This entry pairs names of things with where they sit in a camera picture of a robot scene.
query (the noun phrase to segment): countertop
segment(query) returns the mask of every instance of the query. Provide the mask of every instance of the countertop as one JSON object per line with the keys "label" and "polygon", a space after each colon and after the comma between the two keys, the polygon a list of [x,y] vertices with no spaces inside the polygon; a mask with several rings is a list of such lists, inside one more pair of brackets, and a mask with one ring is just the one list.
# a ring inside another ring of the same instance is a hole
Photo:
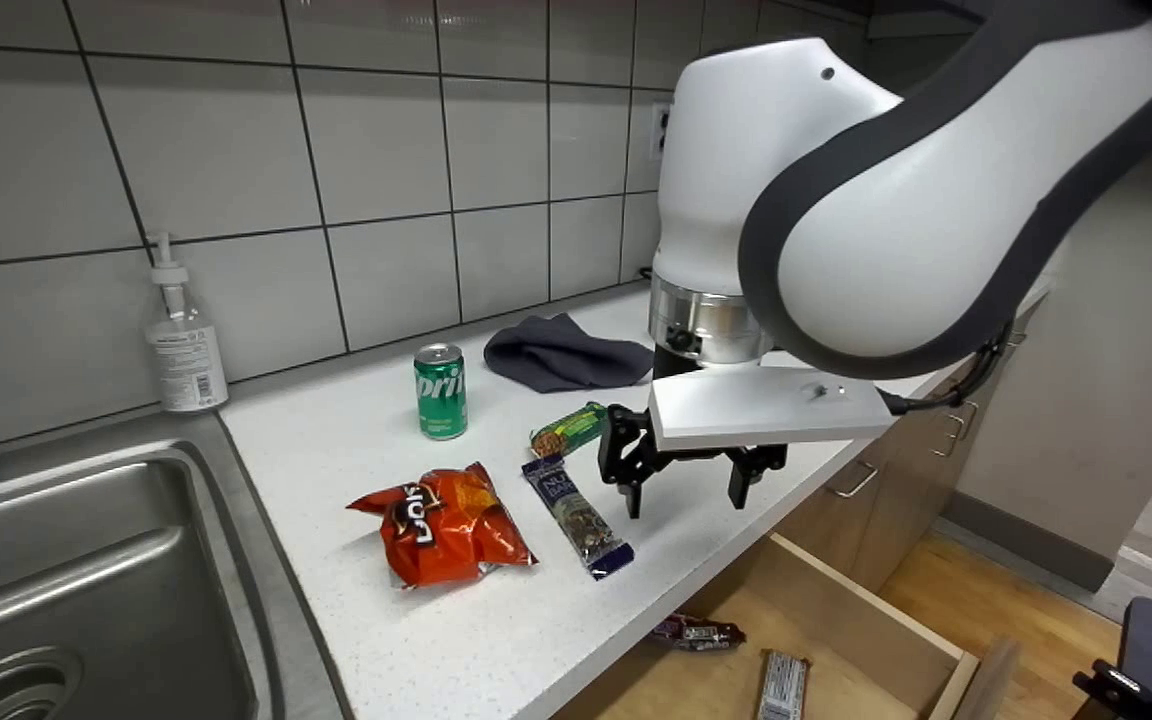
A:
{"label": "countertop", "polygon": [[[649,292],[588,299],[573,315],[594,336],[649,345]],[[582,446],[568,474],[638,548],[624,570],[594,581],[522,481],[525,445],[585,399],[643,408],[649,388],[535,395],[485,369],[490,332],[450,340],[467,363],[474,421],[462,441],[421,435],[414,353],[248,388],[224,408],[358,716],[554,716],[866,446],[793,445],[746,513],[728,504],[726,458],[672,465],[649,481],[640,519],[630,519],[622,490],[597,474],[597,446]],[[940,375],[885,388],[919,395]],[[345,504],[474,458],[492,470],[539,562],[452,592],[401,592],[380,553],[380,519]]]}

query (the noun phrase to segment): green soda can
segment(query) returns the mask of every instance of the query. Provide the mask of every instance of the green soda can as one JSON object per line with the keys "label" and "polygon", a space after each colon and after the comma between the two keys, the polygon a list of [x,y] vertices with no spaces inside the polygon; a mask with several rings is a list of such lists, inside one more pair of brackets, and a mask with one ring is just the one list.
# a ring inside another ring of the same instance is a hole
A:
{"label": "green soda can", "polygon": [[456,345],[424,345],[416,369],[416,417],[428,441],[466,433],[466,357]]}

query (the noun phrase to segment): soap dispenser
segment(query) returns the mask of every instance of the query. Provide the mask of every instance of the soap dispenser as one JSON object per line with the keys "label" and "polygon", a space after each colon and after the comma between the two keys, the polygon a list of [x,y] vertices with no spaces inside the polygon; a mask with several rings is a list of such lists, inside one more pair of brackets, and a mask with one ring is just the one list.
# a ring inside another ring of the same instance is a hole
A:
{"label": "soap dispenser", "polygon": [[228,399],[215,326],[190,303],[190,272],[174,257],[174,236],[159,236],[153,282],[165,296],[165,315],[148,325],[148,348],[159,381],[165,411],[210,411]]}

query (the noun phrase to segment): open drawer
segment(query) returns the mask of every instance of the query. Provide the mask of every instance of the open drawer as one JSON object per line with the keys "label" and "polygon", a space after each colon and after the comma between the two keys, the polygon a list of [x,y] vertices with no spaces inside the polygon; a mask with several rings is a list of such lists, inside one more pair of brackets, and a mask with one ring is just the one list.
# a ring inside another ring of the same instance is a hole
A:
{"label": "open drawer", "polygon": [[869,588],[834,570],[785,535],[762,538],[716,577],[686,612],[734,621],[746,648],[721,657],[669,653],[655,641],[632,648],[562,716],[752,716],[762,648],[813,659],[808,720],[889,716],[992,716],[995,687],[974,687],[975,657],[889,606]]}

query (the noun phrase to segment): sink basin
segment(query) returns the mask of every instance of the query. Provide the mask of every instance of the sink basin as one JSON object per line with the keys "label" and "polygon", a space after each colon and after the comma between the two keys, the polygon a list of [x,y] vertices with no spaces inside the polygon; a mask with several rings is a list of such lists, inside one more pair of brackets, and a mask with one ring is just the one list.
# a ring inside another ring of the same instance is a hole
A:
{"label": "sink basin", "polygon": [[0,452],[0,720],[340,720],[222,421]]}

